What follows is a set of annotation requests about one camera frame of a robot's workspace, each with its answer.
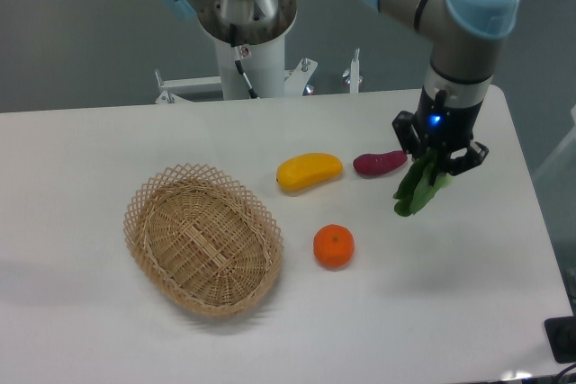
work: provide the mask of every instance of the orange fruit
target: orange fruit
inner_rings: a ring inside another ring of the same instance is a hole
[[[327,225],[314,236],[314,256],[326,267],[336,269],[354,254],[354,237],[348,228]]]

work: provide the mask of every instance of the woven basket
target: woven basket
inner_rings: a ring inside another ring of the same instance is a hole
[[[178,165],[136,192],[124,220],[139,267],[175,303],[210,317],[254,307],[280,272],[280,228],[257,197],[207,165]]]

